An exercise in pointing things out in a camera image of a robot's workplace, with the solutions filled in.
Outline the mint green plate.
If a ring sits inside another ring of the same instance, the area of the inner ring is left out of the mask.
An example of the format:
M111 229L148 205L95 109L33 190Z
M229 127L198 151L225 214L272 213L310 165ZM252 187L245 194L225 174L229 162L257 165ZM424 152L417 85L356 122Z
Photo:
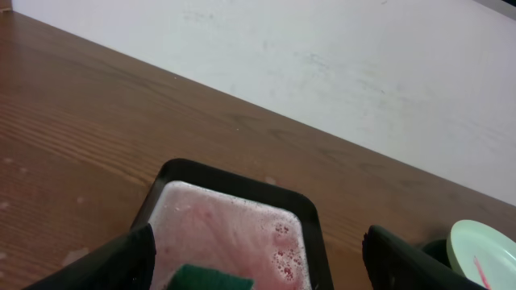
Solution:
M447 237L453 271L489 290L515 290L515 241L473 220L456 222Z

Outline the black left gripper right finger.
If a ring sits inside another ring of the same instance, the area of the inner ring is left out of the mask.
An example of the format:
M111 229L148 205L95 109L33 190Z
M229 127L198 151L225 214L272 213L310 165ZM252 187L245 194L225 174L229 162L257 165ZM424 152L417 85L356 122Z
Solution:
M382 226L370 226L362 256L374 290L484 290Z

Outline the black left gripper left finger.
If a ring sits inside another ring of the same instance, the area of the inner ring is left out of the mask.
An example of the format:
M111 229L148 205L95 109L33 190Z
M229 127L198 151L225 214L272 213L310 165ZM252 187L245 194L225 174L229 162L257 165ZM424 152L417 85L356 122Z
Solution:
M26 290L148 290L155 261L152 227L140 226L27 286Z

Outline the green and yellow sponge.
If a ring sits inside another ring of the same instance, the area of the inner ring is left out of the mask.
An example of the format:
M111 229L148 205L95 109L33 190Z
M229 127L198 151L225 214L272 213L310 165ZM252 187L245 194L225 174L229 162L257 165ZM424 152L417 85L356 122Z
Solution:
M167 285L167 290L252 290L254 281L215 269L182 265Z

